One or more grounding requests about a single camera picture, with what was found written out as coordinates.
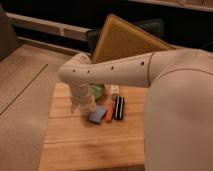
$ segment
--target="wooden table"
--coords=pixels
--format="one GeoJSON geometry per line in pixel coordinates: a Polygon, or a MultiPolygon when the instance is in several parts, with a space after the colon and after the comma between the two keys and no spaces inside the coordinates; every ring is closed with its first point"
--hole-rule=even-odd
{"type": "MultiPolygon", "coordinates": [[[[144,165],[143,111],[147,89],[120,87],[123,121],[101,125],[70,112],[68,86],[58,83],[49,113],[39,171],[95,170],[144,165]]],[[[98,104],[109,103],[109,86],[98,104]]]]}

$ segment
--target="red object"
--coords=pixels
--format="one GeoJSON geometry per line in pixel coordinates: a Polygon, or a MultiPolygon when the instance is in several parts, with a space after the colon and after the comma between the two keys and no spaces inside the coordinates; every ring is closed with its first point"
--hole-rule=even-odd
{"type": "Polygon", "coordinates": [[[112,116],[113,116],[113,106],[110,105],[107,108],[107,113],[106,113],[105,121],[108,122],[108,123],[111,122],[112,121],[112,116]]]}

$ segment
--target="green object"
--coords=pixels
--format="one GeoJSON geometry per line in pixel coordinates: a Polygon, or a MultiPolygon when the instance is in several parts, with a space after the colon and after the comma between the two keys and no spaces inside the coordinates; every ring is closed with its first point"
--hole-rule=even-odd
{"type": "Polygon", "coordinates": [[[90,84],[90,88],[95,100],[98,100],[103,97],[105,92],[104,84],[90,84]]]}

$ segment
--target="black object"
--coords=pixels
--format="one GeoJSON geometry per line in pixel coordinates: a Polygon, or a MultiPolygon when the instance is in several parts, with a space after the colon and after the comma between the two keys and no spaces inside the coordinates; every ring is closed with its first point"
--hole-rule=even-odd
{"type": "Polygon", "coordinates": [[[124,97],[117,96],[115,100],[114,119],[122,120],[124,110],[124,97]]]}
{"type": "MultiPolygon", "coordinates": [[[[161,19],[144,20],[133,24],[160,39],[164,37],[164,23],[161,19]]],[[[93,29],[86,32],[86,39],[91,54],[95,51],[101,30],[102,29],[93,29]]]]}

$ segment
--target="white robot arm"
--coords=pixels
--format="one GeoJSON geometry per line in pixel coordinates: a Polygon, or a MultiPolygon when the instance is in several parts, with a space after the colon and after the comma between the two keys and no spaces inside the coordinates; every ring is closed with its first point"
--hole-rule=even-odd
{"type": "Polygon", "coordinates": [[[74,106],[92,110],[89,83],[150,87],[145,104],[146,171],[213,170],[213,54],[155,52],[91,64],[78,54],[59,70],[74,106]]]}

